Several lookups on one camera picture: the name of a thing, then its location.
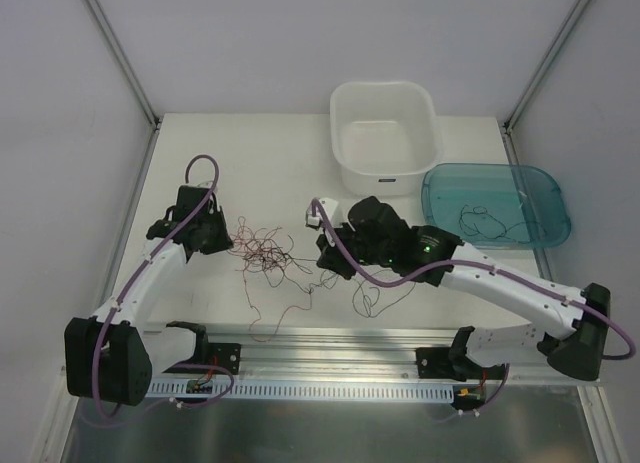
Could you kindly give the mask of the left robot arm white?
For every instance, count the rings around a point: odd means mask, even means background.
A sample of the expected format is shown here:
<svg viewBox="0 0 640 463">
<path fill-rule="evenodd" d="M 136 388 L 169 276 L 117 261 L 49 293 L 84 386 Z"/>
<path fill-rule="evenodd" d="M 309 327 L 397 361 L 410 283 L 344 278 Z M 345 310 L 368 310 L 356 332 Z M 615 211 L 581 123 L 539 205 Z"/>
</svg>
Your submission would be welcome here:
<svg viewBox="0 0 640 463">
<path fill-rule="evenodd" d="M 212 358 L 206 328 L 172 321 L 154 335 L 144 328 L 168 283 L 192 256 L 232 247 L 223 210 L 211 189 L 182 185 L 163 218 L 147 230 L 129 279 L 90 317 L 74 317 L 64 331 L 66 386 L 76 397 L 135 406 L 151 380 L 182 365 L 203 370 Z"/>
</svg>

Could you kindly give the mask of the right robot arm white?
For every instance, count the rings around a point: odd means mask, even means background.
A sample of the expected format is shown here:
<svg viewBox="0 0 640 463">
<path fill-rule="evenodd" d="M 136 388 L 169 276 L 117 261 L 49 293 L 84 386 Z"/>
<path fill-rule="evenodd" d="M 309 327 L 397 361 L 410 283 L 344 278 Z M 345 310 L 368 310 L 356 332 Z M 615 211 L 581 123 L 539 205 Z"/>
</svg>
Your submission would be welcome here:
<svg viewBox="0 0 640 463">
<path fill-rule="evenodd" d="M 591 283 L 576 288 L 533 277 L 502 265 L 469 242 L 435 226 L 411 226 L 375 197 L 351 207 L 340 219 L 331 199 L 315 199 L 305 215 L 320 231 L 318 267 L 349 280 L 368 266 L 391 270 L 397 280 L 426 283 L 473 295 L 525 319 L 507 328 L 462 327 L 449 348 L 450 369 L 458 379 L 482 368 L 544 360 L 559 373 L 595 381 L 605 358 L 610 327 L 610 291 Z"/>
</svg>

